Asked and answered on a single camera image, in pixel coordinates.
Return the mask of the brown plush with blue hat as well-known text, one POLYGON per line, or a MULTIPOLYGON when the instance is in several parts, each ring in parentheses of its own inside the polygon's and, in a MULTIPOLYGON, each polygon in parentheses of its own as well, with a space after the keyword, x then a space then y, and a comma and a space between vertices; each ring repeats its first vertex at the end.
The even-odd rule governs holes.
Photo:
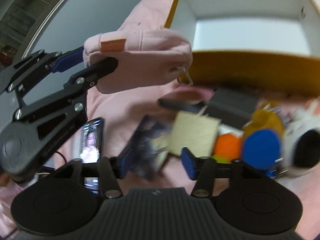
POLYGON ((276 178, 282 161, 281 147, 285 132, 280 106, 274 101, 262 103, 242 130, 243 161, 268 177, 276 178))

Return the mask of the dark grey box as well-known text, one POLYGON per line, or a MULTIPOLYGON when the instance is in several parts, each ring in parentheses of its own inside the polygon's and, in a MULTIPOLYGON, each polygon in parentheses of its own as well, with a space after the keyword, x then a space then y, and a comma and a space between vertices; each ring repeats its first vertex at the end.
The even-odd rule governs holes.
POLYGON ((221 120, 222 124, 242 130, 258 103, 254 90, 219 87, 207 103, 205 113, 221 120))

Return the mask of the gold square box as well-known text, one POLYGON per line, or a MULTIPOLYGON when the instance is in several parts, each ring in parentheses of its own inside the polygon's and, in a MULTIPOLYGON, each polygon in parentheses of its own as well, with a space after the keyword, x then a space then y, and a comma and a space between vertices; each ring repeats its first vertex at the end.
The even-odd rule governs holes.
POLYGON ((220 124, 220 119, 210 116, 178 112, 168 143, 169 153, 179 157, 186 147, 196 157, 210 157, 220 124))

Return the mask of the pink fabric pouch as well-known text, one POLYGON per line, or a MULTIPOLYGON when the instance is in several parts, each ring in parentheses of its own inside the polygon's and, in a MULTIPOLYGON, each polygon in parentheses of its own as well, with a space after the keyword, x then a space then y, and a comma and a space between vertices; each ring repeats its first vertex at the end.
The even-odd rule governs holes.
POLYGON ((96 87, 103 94, 170 83, 187 72, 193 61, 189 41, 167 28, 113 31, 85 41, 86 67, 107 57, 117 59, 118 66, 98 81, 96 87))

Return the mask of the pink bed duvet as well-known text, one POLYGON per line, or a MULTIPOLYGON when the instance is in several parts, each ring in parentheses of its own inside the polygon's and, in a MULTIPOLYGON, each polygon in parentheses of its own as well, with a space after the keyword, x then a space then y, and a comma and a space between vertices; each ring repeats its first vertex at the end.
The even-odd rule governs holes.
MULTIPOLYGON (((169 11, 172 0, 142 0, 132 10, 123 23, 123 28, 134 24, 153 27, 162 23, 169 11)), ((125 147, 144 115, 149 114, 164 121, 171 121, 175 113, 159 107, 156 98, 163 96, 176 100, 206 100, 208 90, 195 87, 181 87, 177 82, 163 86, 136 88, 116 94, 105 95, 94 89, 88 95, 89 117, 102 116, 105 121, 104 152, 106 155, 118 155, 125 147)), ((285 131, 285 141, 297 142, 308 129, 319 126, 319 100, 290 98, 283 102, 283 112, 292 114, 293 120, 285 131)), ((303 201, 306 210, 298 226, 298 231, 306 238, 312 238, 319 230, 319 168, 304 172, 302 178, 285 179, 284 184, 292 189, 303 201)), ((127 191, 132 187, 185 187, 191 189, 180 160, 167 159, 161 173, 153 181, 129 174, 120 182, 127 191)))

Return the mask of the orange cardboard storage box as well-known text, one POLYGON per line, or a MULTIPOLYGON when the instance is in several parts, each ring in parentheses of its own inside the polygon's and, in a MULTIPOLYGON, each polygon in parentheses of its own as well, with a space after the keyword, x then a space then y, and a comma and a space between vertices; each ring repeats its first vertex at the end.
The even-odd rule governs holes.
POLYGON ((191 44, 180 83, 319 95, 319 0, 173 0, 165 27, 191 44))

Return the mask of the dark photo card box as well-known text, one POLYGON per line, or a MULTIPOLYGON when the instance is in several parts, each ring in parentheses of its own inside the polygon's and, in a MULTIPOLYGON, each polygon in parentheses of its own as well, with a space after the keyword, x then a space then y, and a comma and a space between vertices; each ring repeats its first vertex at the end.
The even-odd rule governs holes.
POLYGON ((145 115, 126 145, 134 152, 134 163, 129 171, 153 180, 168 156, 170 132, 170 125, 145 115))

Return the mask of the orange crochet ball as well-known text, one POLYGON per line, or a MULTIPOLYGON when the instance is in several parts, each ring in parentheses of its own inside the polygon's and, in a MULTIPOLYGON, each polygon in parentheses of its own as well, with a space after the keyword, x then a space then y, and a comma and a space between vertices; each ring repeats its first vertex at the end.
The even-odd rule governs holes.
POLYGON ((218 163, 228 164, 233 159, 240 159, 242 151, 242 138, 232 133, 222 134, 217 137, 212 158, 218 163))

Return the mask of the white plush with black ear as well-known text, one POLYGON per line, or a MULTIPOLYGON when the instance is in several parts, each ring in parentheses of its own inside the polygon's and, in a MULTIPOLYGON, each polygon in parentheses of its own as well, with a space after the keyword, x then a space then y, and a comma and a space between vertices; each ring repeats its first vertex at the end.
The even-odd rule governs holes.
POLYGON ((292 113, 283 138, 282 167, 291 177, 304 176, 319 166, 319 99, 292 113))

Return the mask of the black smartphone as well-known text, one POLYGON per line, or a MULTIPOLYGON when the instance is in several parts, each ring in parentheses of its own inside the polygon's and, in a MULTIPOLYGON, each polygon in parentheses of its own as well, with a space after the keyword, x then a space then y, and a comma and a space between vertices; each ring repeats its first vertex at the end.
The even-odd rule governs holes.
POLYGON ((97 161, 102 154, 104 119, 98 117, 84 124, 81 129, 80 158, 85 165, 84 187, 93 194, 99 193, 97 161))

